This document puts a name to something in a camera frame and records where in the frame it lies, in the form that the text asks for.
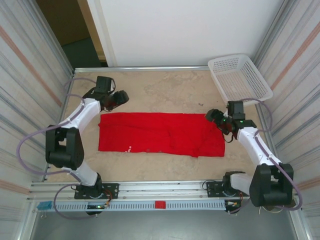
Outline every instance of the red cloth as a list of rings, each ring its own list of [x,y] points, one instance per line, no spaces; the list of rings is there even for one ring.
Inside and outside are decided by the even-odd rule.
[[[204,114],[120,112],[101,115],[99,151],[223,157],[221,131]]]

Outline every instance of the table surface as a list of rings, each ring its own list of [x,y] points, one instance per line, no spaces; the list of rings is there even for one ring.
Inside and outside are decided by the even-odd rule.
[[[96,80],[107,76],[115,80],[116,91],[125,90],[130,100],[114,109],[118,112],[207,113],[210,109],[225,111],[226,107],[210,71],[132,71],[86,72],[75,77]],[[71,93],[83,96],[95,85],[86,80],[74,81]],[[78,98],[68,101],[65,116],[79,105]],[[246,119],[258,128],[260,120],[254,105],[245,107]],[[132,153],[98,151],[100,116],[88,124],[81,138],[84,157],[103,181],[183,181],[221,179],[225,172],[244,171],[253,174],[255,166],[242,145],[234,140],[225,144],[224,157],[198,157],[166,153]],[[50,182],[74,182],[66,174],[50,175]]]

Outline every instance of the doorway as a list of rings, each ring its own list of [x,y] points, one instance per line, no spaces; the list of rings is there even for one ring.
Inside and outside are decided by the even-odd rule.
[[[86,0],[36,0],[73,69],[107,67]]]

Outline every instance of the white wall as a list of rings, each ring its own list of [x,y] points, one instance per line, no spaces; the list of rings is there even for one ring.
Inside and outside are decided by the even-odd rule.
[[[88,0],[109,66],[253,57],[283,0]]]

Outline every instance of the striped wall panel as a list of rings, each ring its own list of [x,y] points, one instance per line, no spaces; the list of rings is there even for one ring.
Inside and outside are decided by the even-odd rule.
[[[303,211],[320,238],[320,1],[296,0],[258,69],[273,90],[266,103],[278,156],[294,168]],[[270,116],[264,112],[267,122]]]
[[[0,239],[14,239],[32,181],[16,146],[27,134],[56,124],[65,101],[64,83],[72,69],[51,36],[35,1],[0,1]],[[21,156],[43,171],[45,136],[34,136]]]

